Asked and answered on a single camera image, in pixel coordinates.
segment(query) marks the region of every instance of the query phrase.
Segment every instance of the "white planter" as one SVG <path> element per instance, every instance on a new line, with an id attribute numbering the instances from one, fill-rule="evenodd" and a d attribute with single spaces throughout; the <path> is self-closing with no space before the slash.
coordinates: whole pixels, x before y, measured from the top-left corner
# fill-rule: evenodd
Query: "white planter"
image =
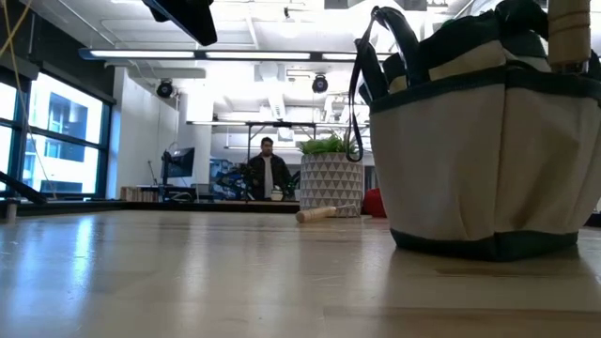
<path id="1" fill-rule="evenodd" d="M 343 153 L 304 155 L 300 163 L 300 210 L 342 207 L 336 217 L 356 217 L 363 200 L 363 164 Z"/>

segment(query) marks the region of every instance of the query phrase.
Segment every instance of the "desk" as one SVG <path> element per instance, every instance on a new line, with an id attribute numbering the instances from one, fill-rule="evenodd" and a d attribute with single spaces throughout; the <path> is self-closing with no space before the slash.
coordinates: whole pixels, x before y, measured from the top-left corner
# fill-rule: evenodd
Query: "desk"
<path id="1" fill-rule="evenodd" d="M 560 253 L 490 263 L 397 251 L 388 228 L 370 218 L 299 225 L 291 214 L 151 210 L 18 219 L 0 225 L 2 336 L 601 331 L 601 230 L 583 229 L 578 247 Z"/>

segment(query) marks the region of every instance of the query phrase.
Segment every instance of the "security camera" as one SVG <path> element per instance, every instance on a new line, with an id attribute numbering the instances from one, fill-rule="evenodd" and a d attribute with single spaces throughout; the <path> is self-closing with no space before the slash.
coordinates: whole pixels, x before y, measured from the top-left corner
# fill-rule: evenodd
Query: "security camera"
<path id="1" fill-rule="evenodd" d="M 313 92 L 316 94 L 325 93 L 328 90 L 328 80 L 325 75 L 317 75 L 313 80 Z"/>
<path id="2" fill-rule="evenodd" d="M 163 79 L 157 87 L 157 95 L 163 99 L 171 99 L 176 95 L 176 90 L 173 87 L 173 80 Z"/>

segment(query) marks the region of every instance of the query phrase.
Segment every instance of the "fluorescent light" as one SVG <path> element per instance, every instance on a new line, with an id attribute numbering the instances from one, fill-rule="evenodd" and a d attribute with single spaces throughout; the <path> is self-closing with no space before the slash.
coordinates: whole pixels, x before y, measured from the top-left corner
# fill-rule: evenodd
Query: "fluorescent light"
<path id="1" fill-rule="evenodd" d="M 224 146 L 224 149 L 229 150 L 248 150 L 247 146 Z M 251 150 L 260 150 L 260 146 L 251 146 Z M 274 146 L 273 150 L 299 150 L 297 146 Z"/>
<path id="2" fill-rule="evenodd" d="M 186 51 L 90 51 L 100 58 L 186 58 L 194 59 L 194 52 Z"/>
<path id="3" fill-rule="evenodd" d="M 350 61 L 357 58 L 357 55 L 354 53 L 324 53 L 321 57 L 331 61 Z"/>
<path id="4" fill-rule="evenodd" d="M 384 61 L 390 55 L 392 54 L 378 54 L 378 61 Z M 329 61 L 353 61 L 357 55 L 354 53 L 324 53 L 321 57 Z"/>
<path id="5" fill-rule="evenodd" d="M 207 58 L 221 59 L 280 59 L 280 60 L 308 60 L 309 53 L 271 53 L 271 52 L 207 52 Z"/>
<path id="6" fill-rule="evenodd" d="M 369 127 L 368 124 L 358 123 L 359 128 Z M 317 123 L 316 127 L 318 128 L 348 128 L 348 124 L 346 123 Z"/>
<path id="7" fill-rule="evenodd" d="M 240 121 L 193 121 L 196 126 L 246 126 L 246 122 Z"/>

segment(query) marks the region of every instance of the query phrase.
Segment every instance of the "white shirt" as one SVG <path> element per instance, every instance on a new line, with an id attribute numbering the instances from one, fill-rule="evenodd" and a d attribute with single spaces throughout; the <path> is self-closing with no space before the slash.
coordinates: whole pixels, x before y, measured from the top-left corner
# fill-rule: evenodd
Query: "white shirt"
<path id="1" fill-rule="evenodd" d="M 273 191 L 273 174 L 271 173 L 271 156 L 263 157 L 265 161 L 265 198 L 271 198 Z"/>

